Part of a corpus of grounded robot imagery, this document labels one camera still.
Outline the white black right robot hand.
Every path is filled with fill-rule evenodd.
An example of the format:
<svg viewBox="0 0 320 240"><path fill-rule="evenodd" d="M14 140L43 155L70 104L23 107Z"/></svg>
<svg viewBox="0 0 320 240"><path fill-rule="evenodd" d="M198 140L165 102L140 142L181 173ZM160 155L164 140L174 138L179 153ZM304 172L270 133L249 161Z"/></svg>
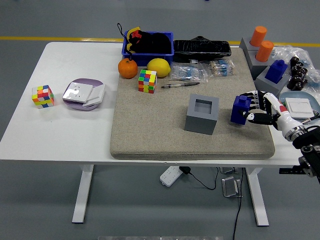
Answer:
<svg viewBox="0 0 320 240"><path fill-rule="evenodd" d="M254 90L243 93L242 96L251 99L250 110L264 111L264 113L252 113L241 110L240 114L249 122L272 125L276 130L281 131L283 137L289 142L306 132L303 124L293 119L287 108L272 93Z"/></svg>

